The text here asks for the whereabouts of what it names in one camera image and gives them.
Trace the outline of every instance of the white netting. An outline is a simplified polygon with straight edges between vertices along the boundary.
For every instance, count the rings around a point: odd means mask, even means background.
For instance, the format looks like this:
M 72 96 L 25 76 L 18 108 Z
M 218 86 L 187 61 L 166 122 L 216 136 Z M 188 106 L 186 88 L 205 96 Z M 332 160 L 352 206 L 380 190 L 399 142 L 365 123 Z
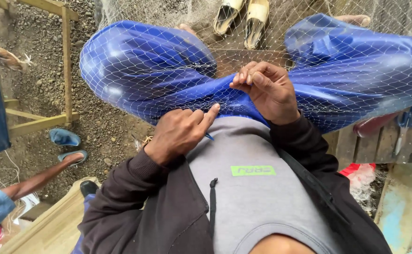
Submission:
M 230 8 L 240 4 L 239 12 Z M 295 65 L 289 76 L 299 108 L 323 132 L 412 105 L 412 38 L 401 36 L 412 36 L 412 1 L 97 0 L 95 8 L 99 28 L 106 29 L 86 43 L 82 76 L 103 100 L 153 124 L 175 107 L 215 102 L 224 114 L 259 119 L 243 95 L 227 89 L 226 78 L 214 80 L 250 61 Z M 337 25 L 326 16 L 304 20 L 317 13 L 367 15 L 370 30 Z M 223 29 L 227 17 L 233 22 Z M 107 27 L 120 20 L 147 25 Z M 190 25 L 205 46 L 186 32 L 150 26 L 180 23 Z M 220 30 L 225 35 L 214 34 Z M 247 48 L 259 50 L 244 50 L 246 40 Z

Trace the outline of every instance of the blue slipper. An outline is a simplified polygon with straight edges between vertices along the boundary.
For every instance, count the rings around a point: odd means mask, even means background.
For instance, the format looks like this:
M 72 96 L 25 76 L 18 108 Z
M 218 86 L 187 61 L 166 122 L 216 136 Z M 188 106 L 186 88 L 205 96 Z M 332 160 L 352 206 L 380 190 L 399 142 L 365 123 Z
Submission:
M 52 142 L 60 146 L 73 146 L 80 145 L 80 137 L 71 131 L 67 131 L 60 128 L 54 128 L 49 131 L 49 138 Z
M 57 156 L 57 159 L 59 159 L 59 161 L 62 161 L 67 155 L 75 154 L 75 153 L 82 153 L 84 155 L 84 159 L 81 159 L 80 161 L 71 164 L 70 167 L 72 167 L 74 165 L 78 165 L 79 163 L 82 163 L 82 162 L 86 161 L 89 158 L 89 153 L 87 153 L 87 151 L 78 150 L 78 151 L 74 151 L 74 152 L 68 152 L 68 153 L 61 154 L 61 155 Z

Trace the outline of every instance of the fingernail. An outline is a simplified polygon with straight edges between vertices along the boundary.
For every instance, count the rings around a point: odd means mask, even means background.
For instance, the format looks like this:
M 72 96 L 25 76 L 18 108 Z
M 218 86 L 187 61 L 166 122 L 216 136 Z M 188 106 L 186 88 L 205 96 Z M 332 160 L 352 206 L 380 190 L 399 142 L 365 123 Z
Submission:
M 253 80 L 254 80 L 256 83 L 262 83 L 262 81 L 264 80 L 264 78 L 262 77 L 261 74 L 259 74 L 259 72 L 256 72 L 256 73 L 253 75 Z

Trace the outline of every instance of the zipper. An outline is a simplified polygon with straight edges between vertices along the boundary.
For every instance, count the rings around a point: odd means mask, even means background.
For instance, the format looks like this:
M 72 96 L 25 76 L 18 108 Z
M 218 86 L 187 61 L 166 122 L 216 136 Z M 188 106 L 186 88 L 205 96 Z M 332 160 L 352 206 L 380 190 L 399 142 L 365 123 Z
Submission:
M 202 199 L 203 199 L 204 204 L 206 205 L 206 213 L 208 213 L 208 212 L 209 212 L 209 205 L 208 205 L 208 203 L 207 203 L 207 201 L 206 201 L 205 196 L 203 196 L 203 193 L 202 193 L 202 191 L 200 190 L 200 187 L 198 187 L 197 181 L 195 181 L 195 178 L 193 177 L 193 174 L 192 174 L 192 170 L 190 170 L 190 168 L 189 168 L 189 173 L 190 173 L 190 177 L 192 177 L 193 183 L 194 183 L 195 186 L 197 187 L 198 193 L 200 194 L 200 196 L 201 196 Z

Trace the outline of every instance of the rooster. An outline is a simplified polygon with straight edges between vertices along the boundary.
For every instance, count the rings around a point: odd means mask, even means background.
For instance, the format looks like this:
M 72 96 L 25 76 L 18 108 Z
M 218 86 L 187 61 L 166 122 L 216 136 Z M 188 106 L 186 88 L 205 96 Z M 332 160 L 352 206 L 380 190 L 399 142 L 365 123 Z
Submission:
M 26 65 L 31 66 L 33 62 L 30 60 L 31 56 L 27 56 L 26 54 L 24 55 L 26 56 L 26 60 L 21 61 L 13 53 L 0 48 L 0 65 L 14 71 L 25 71 L 27 67 Z

